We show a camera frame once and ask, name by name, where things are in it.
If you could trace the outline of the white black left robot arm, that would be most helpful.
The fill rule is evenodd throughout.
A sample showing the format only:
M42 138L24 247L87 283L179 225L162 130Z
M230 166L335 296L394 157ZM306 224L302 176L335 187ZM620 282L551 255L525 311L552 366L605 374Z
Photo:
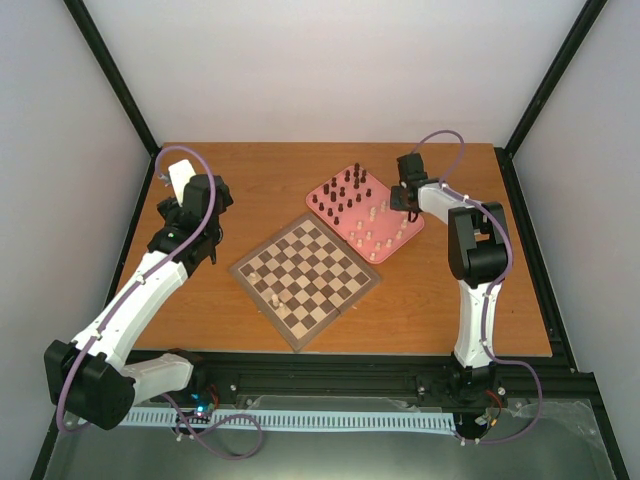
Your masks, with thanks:
M67 413L110 430L133 406L162 394L175 392L190 403L206 395L208 378L197 370L193 354L173 349L135 364L126 360L165 301L205 259L216 258L223 237L219 217L232 203L220 176L192 176L159 203L164 227L121 291L72 341L55 340L46 349L46 377L60 430L68 428Z

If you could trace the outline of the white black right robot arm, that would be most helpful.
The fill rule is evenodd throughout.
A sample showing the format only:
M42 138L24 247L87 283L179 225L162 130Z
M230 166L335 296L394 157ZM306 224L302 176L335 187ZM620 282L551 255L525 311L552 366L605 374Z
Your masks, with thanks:
M415 222L430 214L447 226L448 265L458 281L460 318L449 367L449 395L469 402L493 385L493 330L497 300L513 266L506 217L498 202L481 203L431 178L418 153L397 159L399 184L390 206Z

